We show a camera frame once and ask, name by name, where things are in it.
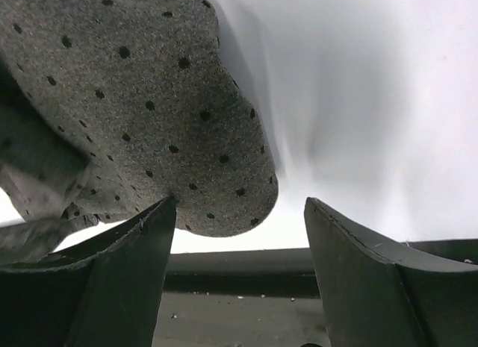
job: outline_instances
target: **gray perforated fabric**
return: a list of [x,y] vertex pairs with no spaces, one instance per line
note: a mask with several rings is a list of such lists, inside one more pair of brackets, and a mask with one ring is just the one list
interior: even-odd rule
[[[267,141],[258,112],[219,61],[209,2],[0,0],[0,16],[11,75],[49,129],[88,159],[78,194],[62,192],[64,216],[115,222],[172,193],[177,228],[226,237],[272,210],[278,188]],[[35,139],[9,132],[0,132],[9,142],[0,150],[4,166],[14,166],[22,140],[37,149]],[[52,145],[60,168],[66,151]],[[81,166],[61,179],[81,181]],[[44,182],[60,177],[56,169],[42,174]],[[13,200],[28,194],[9,192],[5,181]],[[27,202],[17,209],[32,219]]]

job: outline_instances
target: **hole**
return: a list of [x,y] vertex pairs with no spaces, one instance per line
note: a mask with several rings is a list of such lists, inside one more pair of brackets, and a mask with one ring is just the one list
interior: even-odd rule
[[72,47],[72,41],[69,39],[67,35],[63,35],[61,37],[61,43],[63,43],[63,46],[65,46],[67,49]]
[[227,154],[223,154],[219,157],[219,161],[221,163],[227,163],[227,162],[229,162],[229,156]]
[[46,79],[48,80],[48,83],[51,84],[52,86],[57,85],[57,81],[52,76],[46,76]]
[[191,67],[191,62],[189,62],[187,57],[182,57],[179,59],[178,65],[180,69],[188,69]]
[[10,138],[5,138],[3,142],[1,142],[1,149],[8,149],[12,146],[13,142]]
[[19,34],[22,33],[22,28],[20,28],[20,25],[18,24],[13,24],[13,29],[18,32]]
[[99,99],[103,99],[105,97],[105,94],[101,90],[96,90],[95,94]]
[[199,112],[199,116],[204,122],[208,121],[211,118],[211,114],[206,110]]
[[131,54],[131,52],[126,46],[121,46],[118,50],[118,53],[122,59],[128,58],[129,55]]
[[171,153],[178,153],[179,152],[179,148],[176,147],[176,146],[169,146],[168,148],[170,149]]
[[145,104],[146,106],[146,109],[147,110],[155,110],[156,107],[155,107],[155,104],[153,101],[147,101],[147,103]]

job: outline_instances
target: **white backdrop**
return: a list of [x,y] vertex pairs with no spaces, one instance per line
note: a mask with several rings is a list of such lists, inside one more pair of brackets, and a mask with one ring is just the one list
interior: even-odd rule
[[173,252],[306,247],[307,196],[396,240],[478,237],[478,0],[210,1],[279,200],[237,237],[177,231]]

